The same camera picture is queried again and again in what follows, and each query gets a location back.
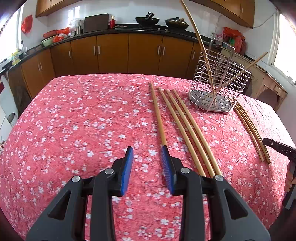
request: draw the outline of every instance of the red bottle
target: red bottle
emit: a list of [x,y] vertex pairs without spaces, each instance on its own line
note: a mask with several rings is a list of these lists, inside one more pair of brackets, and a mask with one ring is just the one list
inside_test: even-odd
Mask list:
[[111,16],[111,20],[110,20],[110,28],[112,29],[113,27],[115,27],[115,19],[114,16]]

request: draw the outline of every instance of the window frame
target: window frame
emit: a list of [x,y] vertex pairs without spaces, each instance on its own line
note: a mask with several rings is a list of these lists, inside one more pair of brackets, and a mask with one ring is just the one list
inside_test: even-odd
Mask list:
[[282,72],[278,67],[274,65],[278,47],[279,47],[279,36],[281,33],[281,24],[280,24],[280,13],[279,10],[277,10],[277,13],[275,14],[274,17],[274,32],[273,32],[273,37],[272,37],[272,42],[271,42],[271,47],[270,47],[270,54],[268,55],[267,59],[267,65],[275,69],[283,78],[285,78],[287,81],[289,79],[289,76],[286,76],[284,72]]

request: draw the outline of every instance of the metal screw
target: metal screw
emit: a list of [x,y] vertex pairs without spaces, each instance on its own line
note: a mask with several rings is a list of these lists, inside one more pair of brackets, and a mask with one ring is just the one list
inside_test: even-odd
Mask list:
[[74,176],[74,177],[72,177],[71,180],[72,180],[72,182],[76,183],[76,182],[79,182],[80,177],[79,176]]
[[187,174],[187,173],[190,172],[190,169],[187,168],[187,167],[182,167],[182,168],[181,168],[181,172]]
[[218,181],[218,182],[221,182],[224,180],[224,177],[222,177],[221,175],[216,175],[215,176],[215,179]]
[[105,173],[106,174],[113,174],[114,170],[112,168],[108,168],[108,169],[105,170]]

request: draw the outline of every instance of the cable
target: cable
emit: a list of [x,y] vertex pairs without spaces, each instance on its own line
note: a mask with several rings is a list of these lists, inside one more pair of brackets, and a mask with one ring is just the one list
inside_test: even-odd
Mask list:
[[[268,19],[266,19],[262,24],[256,26],[256,27],[253,27],[253,28],[259,28],[261,27],[263,24],[265,24],[275,13],[277,13],[277,11],[275,11]],[[221,16],[224,16],[223,14],[221,14],[219,17],[218,17],[218,20],[217,20],[217,23],[216,23],[216,26],[215,26],[215,31],[214,31],[214,35],[217,31],[217,28],[218,28],[218,23],[219,23],[219,20],[220,20],[220,17]]]
[[277,13],[277,11],[275,11],[268,19],[266,19],[262,24],[260,24],[259,26],[253,27],[253,28],[259,28],[261,27],[263,24],[265,24],[275,13]]

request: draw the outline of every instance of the kitchen cabinet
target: kitchen cabinet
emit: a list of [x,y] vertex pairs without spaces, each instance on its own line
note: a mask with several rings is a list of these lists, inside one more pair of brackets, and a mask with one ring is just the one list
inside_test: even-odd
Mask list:
[[254,24],[255,0],[190,0],[211,8],[239,25],[249,28]]
[[223,0],[222,6],[230,12],[234,13],[236,16],[240,16],[241,0]]
[[163,37],[158,75],[184,79],[193,48],[193,42]]
[[53,7],[54,5],[60,3],[60,2],[63,2],[64,0],[50,0],[51,1],[51,7]]
[[59,9],[81,0],[38,0],[36,5],[36,17],[48,16]]
[[32,100],[20,65],[8,70],[8,83],[20,116]]
[[71,41],[75,74],[98,74],[96,36]]
[[29,93],[33,99],[45,86],[41,68],[39,66],[38,55],[28,59],[22,64],[22,72],[24,74]]
[[254,25],[255,3],[250,0],[241,0],[240,18],[250,26]]
[[75,75],[70,42],[56,45],[50,52],[56,77]]
[[128,72],[130,74],[157,75],[163,36],[130,34]]
[[194,43],[185,79],[193,80],[196,66],[198,65],[200,57],[200,51],[200,44]]
[[128,72],[128,37],[129,34],[106,34],[97,36],[99,72]]
[[52,57],[50,54],[50,50],[44,50],[38,55],[39,65],[41,69],[41,74],[44,82],[44,86],[46,86],[52,79],[55,78],[54,67],[52,65]]
[[50,0],[38,0],[36,6],[36,17],[42,14],[45,10],[50,8]]

